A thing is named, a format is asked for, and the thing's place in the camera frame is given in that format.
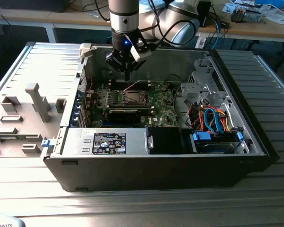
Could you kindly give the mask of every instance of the white plastic part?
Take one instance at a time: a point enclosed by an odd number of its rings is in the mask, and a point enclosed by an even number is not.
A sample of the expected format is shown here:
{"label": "white plastic part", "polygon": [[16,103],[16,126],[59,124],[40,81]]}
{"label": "white plastic part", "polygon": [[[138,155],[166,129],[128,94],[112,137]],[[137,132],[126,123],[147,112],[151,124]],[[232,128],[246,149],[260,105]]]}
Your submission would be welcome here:
{"label": "white plastic part", "polygon": [[79,48],[79,55],[80,57],[84,57],[84,54],[90,51],[91,49],[91,44],[81,44]]}

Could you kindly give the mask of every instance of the wire bundle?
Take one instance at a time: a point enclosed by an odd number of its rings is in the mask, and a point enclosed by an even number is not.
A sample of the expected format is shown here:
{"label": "wire bundle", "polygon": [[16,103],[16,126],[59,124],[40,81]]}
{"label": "wire bundle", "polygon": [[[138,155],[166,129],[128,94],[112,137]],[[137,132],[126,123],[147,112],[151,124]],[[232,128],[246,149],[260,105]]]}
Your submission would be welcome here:
{"label": "wire bundle", "polygon": [[[208,116],[212,117],[210,123],[207,121]],[[214,130],[212,126],[214,121],[216,130]],[[210,133],[215,133],[215,131],[219,131],[220,129],[222,129],[223,131],[230,131],[228,127],[228,116],[221,109],[217,109],[210,105],[200,106],[198,118],[191,124],[191,127],[194,130],[201,130]]]}

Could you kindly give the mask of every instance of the metal frame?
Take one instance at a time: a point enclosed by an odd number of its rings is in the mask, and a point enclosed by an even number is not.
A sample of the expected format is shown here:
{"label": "metal frame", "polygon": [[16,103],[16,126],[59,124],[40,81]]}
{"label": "metal frame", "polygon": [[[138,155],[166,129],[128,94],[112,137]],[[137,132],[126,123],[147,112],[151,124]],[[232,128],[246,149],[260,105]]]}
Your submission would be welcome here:
{"label": "metal frame", "polygon": [[[50,43],[58,42],[55,28],[104,30],[104,31],[111,30],[110,26],[104,26],[104,25],[80,25],[80,24],[69,24],[69,23],[51,23],[51,22],[22,21],[22,20],[8,20],[8,22],[11,25],[44,27],[46,29],[46,33]],[[7,23],[6,21],[0,19],[0,25],[7,25]],[[202,49],[204,47],[206,38],[212,36],[212,34],[213,34],[212,32],[197,32],[196,36],[198,36],[198,40],[195,47]],[[284,38],[274,37],[274,36],[263,36],[263,35],[226,34],[225,38],[284,42]]]}

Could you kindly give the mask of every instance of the wooden table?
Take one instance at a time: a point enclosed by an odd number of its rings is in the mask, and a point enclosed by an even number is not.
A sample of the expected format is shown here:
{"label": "wooden table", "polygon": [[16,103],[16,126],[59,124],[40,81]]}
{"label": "wooden table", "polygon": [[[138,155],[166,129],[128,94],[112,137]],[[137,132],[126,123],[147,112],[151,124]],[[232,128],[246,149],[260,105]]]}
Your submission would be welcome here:
{"label": "wooden table", "polygon": [[[219,9],[222,9],[222,4],[227,0],[214,1],[214,7],[221,20],[230,24],[229,30],[226,34],[227,38],[234,39],[249,39],[249,40],[266,40],[284,42],[284,25],[272,22],[263,18],[259,24],[257,23],[233,23],[230,19],[230,14],[223,14]],[[73,4],[75,9],[80,9],[79,5]],[[108,7],[101,9],[104,16],[108,17]],[[83,12],[77,12],[68,9],[64,13],[54,13],[49,11],[39,10],[19,10],[19,9],[0,9],[0,14],[11,25],[22,26],[40,26],[46,29],[49,41],[51,43],[57,42],[55,35],[55,28],[74,28],[74,29],[90,29],[90,30],[110,30],[110,24],[103,21],[100,17],[88,15]],[[7,24],[0,16],[0,24]],[[210,24],[206,27],[201,27],[198,30],[199,37],[196,47],[202,47],[205,39],[215,32],[215,27]]]}

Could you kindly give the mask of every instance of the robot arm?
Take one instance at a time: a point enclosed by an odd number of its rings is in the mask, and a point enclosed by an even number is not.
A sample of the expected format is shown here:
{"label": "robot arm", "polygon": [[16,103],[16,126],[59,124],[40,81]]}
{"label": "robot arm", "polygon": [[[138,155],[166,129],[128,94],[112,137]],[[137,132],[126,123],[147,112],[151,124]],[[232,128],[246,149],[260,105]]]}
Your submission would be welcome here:
{"label": "robot arm", "polygon": [[106,56],[107,63],[125,74],[138,70],[159,44],[164,40],[174,46],[194,37],[199,27],[196,19],[198,0],[176,0],[168,8],[154,14],[151,6],[139,15],[139,0],[109,0],[113,50]]}

